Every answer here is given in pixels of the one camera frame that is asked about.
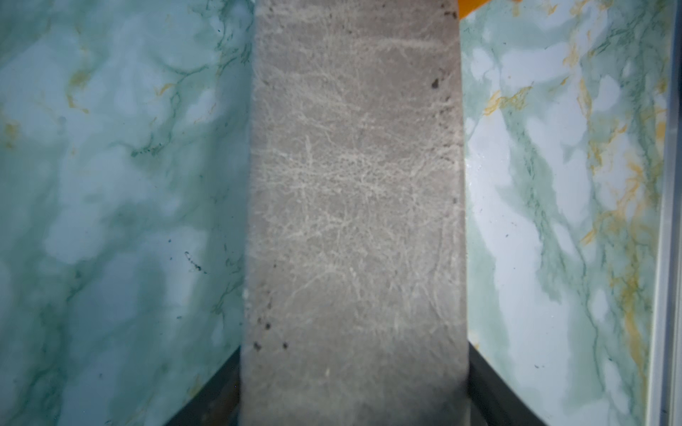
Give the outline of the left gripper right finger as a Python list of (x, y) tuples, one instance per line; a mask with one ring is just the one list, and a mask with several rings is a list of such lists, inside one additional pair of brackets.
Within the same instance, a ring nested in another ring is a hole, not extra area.
[(467, 392), (488, 425), (546, 425), (497, 374), (472, 343), (468, 344), (468, 353)]

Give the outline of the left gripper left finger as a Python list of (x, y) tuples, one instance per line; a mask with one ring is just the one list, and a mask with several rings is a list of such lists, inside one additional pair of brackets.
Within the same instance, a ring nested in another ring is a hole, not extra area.
[(241, 347), (166, 426), (235, 426), (241, 399)]

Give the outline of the orange towel cloth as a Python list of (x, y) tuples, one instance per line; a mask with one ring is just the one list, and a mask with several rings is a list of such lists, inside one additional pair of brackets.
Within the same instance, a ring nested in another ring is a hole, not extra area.
[(486, 5), (489, 0), (458, 0), (458, 17), (463, 20), (471, 13)]

